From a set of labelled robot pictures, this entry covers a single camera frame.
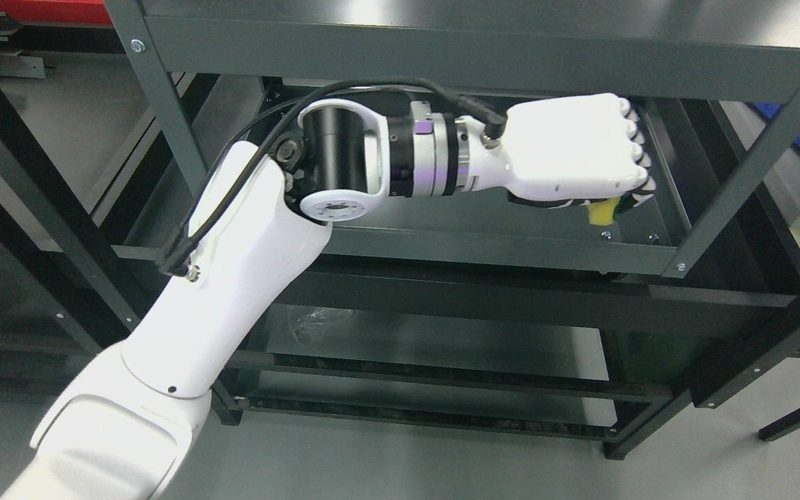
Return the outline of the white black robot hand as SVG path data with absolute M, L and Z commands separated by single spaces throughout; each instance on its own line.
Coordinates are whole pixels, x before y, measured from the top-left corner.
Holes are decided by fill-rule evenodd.
M 616 94 L 536 99 L 511 106 L 494 149 L 467 118 L 469 171 L 463 191 L 506 189 L 548 208 L 630 196 L 636 206 L 657 189 L 653 162 L 633 104 Z

